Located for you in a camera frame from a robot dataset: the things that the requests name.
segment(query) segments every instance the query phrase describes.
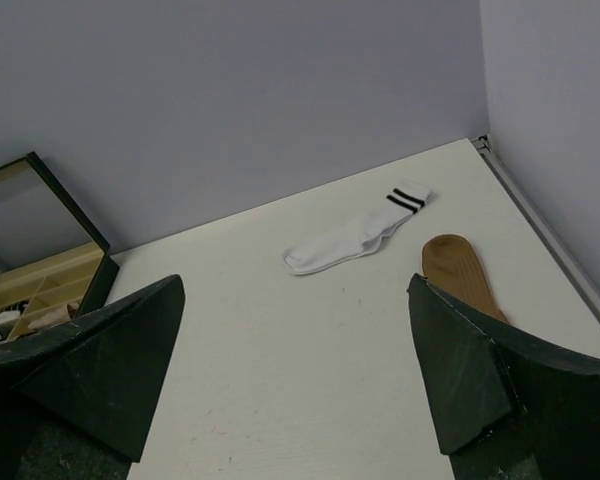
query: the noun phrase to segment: wooden cubby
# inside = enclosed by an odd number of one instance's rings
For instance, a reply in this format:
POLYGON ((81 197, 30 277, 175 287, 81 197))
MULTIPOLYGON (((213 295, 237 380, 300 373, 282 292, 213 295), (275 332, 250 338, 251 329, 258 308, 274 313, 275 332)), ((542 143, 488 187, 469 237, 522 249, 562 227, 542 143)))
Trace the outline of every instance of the wooden cubby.
POLYGON ((88 245, 45 259, 37 265, 22 267, 19 272, 1 275, 0 312, 16 302, 29 301, 22 315, 13 321, 14 327, 7 341, 31 333, 29 323, 54 309, 68 303, 80 303, 102 256, 101 250, 88 245))

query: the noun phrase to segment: shelf compartment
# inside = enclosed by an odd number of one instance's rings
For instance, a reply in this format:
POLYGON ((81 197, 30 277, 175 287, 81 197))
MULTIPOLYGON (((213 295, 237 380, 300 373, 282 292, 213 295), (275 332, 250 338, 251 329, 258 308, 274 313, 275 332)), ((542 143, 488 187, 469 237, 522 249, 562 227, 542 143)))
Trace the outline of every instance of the shelf compartment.
POLYGON ((26 315, 23 315, 22 317, 20 317, 17 320, 17 323, 16 323, 15 327, 13 328, 13 330, 11 330, 11 333, 9 334, 9 338, 7 338, 7 341, 15 340, 21 335, 33 333, 31 330, 29 330, 29 324, 31 322, 45 316, 47 313, 53 312, 55 309, 62 307, 62 305, 65 305, 67 303, 80 303, 81 300, 82 300, 82 297, 71 298, 71 299, 67 300, 66 302, 63 302, 59 305, 51 305, 48 307, 40 308, 33 313, 28 313, 26 315))
POLYGON ((73 283, 87 277, 93 277, 96 270, 98 270, 100 261, 101 259, 97 258, 47 275, 39 292, 46 292, 47 290, 73 283))
POLYGON ((21 300, 30 299, 38 291, 41 283, 42 279, 38 279, 0 291, 0 308, 8 307, 21 300))
POLYGON ((92 277, 85 277, 66 285, 38 293, 32 300, 26 313, 32 313, 40 308, 68 303, 74 298, 82 298, 91 284, 92 277))

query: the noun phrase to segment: sock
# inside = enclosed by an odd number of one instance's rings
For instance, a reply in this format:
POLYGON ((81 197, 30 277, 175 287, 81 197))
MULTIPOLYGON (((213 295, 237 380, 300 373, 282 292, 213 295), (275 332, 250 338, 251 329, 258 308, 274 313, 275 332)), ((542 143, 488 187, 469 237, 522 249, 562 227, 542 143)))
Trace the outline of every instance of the sock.
POLYGON ((422 273, 458 300, 509 323, 498 308, 478 254, 466 238, 448 233, 429 240, 422 248, 422 273))
POLYGON ((282 260, 293 275, 308 275, 374 253, 383 238, 424 208, 430 193, 424 185, 401 180, 376 207, 340 228, 285 250, 282 260))

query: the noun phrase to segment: purple wall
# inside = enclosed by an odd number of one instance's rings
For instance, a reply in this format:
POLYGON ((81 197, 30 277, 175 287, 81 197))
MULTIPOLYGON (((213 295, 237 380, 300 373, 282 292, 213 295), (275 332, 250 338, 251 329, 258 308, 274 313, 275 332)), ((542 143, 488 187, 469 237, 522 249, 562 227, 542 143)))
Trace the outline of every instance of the purple wall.
POLYGON ((0 1, 0 163, 117 249, 487 131, 478 0, 0 1))
POLYGON ((600 1, 483 0, 498 154, 600 287, 600 1))

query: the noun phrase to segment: lavender wall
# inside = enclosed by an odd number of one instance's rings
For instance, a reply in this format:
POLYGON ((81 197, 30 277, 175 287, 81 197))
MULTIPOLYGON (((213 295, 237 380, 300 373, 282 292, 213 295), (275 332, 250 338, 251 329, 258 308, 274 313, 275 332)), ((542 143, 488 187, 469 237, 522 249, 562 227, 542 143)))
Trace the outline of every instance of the lavender wall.
POLYGON ((0 163, 117 249, 487 131, 478 0, 0 0, 0 163))
POLYGON ((483 0, 499 156, 600 287, 600 0, 483 0))

